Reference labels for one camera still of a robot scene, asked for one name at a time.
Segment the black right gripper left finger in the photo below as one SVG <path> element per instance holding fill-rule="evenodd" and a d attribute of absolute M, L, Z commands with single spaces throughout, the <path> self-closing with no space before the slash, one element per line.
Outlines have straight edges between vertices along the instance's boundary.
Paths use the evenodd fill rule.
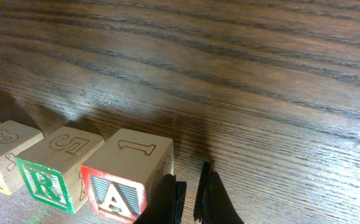
<path fill-rule="evenodd" d="M 166 174 L 153 191 L 153 197 L 134 224 L 180 224 L 187 183 Z"/>

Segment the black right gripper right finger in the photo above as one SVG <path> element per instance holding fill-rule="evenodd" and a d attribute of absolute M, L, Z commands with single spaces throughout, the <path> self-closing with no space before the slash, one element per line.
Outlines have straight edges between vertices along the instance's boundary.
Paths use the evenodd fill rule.
<path fill-rule="evenodd" d="M 237 214 L 218 172 L 204 161 L 194 204 L 195 222 L 207 224 L 244 224 Z"/>

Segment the red A block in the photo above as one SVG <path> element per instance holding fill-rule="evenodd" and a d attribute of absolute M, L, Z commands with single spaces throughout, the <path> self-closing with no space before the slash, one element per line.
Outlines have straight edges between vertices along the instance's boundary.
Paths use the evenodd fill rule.
<path fill-rule="evenodd" d="M 92 210 L 118 223 L 133 223 L 173 169 L 172 139 L 125 128 L 80 167 Z"/>

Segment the green R block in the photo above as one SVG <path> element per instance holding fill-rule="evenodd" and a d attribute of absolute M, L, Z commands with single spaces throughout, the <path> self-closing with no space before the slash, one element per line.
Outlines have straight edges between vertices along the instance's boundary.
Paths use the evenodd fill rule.
<path fill-rule="evenodd" d="M 104 143 L 99 134 L 63 126 L 15 161 L 32 198 L 75 214 L 88 200 L 80 166 Z"/>

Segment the yellow C block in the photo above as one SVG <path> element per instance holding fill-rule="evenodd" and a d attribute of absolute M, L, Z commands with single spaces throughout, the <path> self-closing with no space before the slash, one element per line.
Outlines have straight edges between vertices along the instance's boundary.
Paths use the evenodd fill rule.
<path fill-rule="evenodd" d="M 13 194 L 24 184 L 16 156 L 44 138 L 41 130 L 16 121 L 0 124 L 0 193 Z"/>

